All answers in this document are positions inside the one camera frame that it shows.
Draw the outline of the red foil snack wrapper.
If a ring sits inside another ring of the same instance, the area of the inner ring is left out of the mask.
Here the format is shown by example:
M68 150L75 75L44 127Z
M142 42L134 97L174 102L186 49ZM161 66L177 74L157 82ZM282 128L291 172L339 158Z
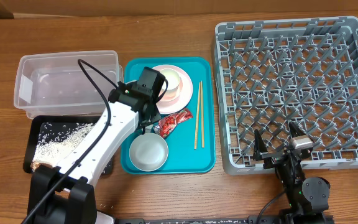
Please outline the red foil snack wrapper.
M152 130L155 134L158 134L166 139L180 123L183 123L191 118L193 118L191 111L185 108L177 113L173 113L162 118L157 122L157 124L153 125Z

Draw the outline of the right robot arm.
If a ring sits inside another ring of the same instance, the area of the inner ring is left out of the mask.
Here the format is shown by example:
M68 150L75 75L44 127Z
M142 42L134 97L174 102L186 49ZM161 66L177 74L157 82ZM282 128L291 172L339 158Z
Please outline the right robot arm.
M313 140L295 123L289 124L290 142L284 150L269 153L259 130L254 131L253 159L263 161L264 169L274 169L283 185L283 191L271 199L259 212L256 223L333 223L333 217L324 215L329 208L330 183L322 177L305 176L301 161L311 156ZM265 216L266 209L286 195L289 208L278 215Z

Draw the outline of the grey bowl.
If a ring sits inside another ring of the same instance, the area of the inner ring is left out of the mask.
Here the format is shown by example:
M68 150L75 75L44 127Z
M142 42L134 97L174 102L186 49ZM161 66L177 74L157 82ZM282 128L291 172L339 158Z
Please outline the grey bowl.
M168 145L163 137L155 133L137 136L129 148L132 164L144 172L161 168L168 158Z

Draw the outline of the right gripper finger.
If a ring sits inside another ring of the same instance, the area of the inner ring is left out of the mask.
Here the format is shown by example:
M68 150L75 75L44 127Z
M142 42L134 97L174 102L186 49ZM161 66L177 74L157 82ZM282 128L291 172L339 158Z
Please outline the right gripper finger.
M298 127L298 125L294 122L289 122L288 124L290 129L290 134L292 138L304 136L305 133Z
M254 130L254 153L253 156L262 156L268 153L266 145L259 133L258 129Z

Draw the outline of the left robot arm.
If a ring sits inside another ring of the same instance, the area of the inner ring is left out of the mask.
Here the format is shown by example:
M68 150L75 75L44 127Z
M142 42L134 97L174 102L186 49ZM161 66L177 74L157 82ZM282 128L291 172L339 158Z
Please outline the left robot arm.
M55 167L41 165L33 172L23 222L114 223L112 216L98 211L94 187L122 142L161 118L156 104L167 84L149 67L137 81L120 82L103 99L106 109L73 152Z

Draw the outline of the rice and food scraps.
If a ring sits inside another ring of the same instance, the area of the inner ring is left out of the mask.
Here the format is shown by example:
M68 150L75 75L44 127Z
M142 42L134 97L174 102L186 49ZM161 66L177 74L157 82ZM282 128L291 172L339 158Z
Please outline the rice and food scraps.
M94 123L42 123L30 168L54 167L92 130Z

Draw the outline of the cream ceramic cup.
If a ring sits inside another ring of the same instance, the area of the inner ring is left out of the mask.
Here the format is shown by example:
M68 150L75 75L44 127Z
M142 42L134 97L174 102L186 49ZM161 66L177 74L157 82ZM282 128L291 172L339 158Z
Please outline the cream ceramic cup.
M166 78L168 81L168 86L163 87L163 91L165 91L164 98L167 100L168 98L174 98L176 97L180 83L181 78L177 71L171 68L164 68L161 69L160 73Z

